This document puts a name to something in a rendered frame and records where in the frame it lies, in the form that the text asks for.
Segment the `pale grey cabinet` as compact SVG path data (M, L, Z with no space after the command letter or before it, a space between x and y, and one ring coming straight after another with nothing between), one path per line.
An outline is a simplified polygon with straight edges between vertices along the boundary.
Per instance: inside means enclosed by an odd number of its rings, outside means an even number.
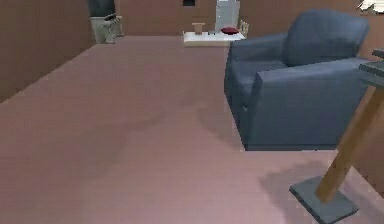
M115 39L123 37L123 17L111 14L105 17L90 17L90 24L97 44L114 44Z

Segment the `white low table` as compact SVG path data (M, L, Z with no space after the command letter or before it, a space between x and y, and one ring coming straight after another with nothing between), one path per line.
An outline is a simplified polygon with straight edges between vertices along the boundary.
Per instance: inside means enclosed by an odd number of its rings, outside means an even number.
M231 42L243 39L244 36L241 33L234 35L208 32L203 32L201 35L196 35L194 32L183 33L185 47L227 47Z

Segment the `dark doorway panel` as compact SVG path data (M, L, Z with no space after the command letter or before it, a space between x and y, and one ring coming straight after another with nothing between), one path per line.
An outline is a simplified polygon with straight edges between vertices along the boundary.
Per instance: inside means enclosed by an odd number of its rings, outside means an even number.
M114 0L87 0L88 10L91 17L105 17L114 14Z

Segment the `wooden post grey base stand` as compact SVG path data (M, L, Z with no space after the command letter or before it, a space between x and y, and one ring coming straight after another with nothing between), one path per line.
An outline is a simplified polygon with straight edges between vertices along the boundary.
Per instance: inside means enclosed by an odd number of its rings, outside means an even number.
M353 165L359 144L384 104L384 48L374 49L372 55L379 57L380 61L359 65L361 71L367 72L362 80L369 85L372 95L361 115L354 117L355 125L350 128L350 133L345 134L337 146L338 153L332 164L323 176L307 179L289 188L318 224L336 224L358 211L355 203L341 193L339 187Z

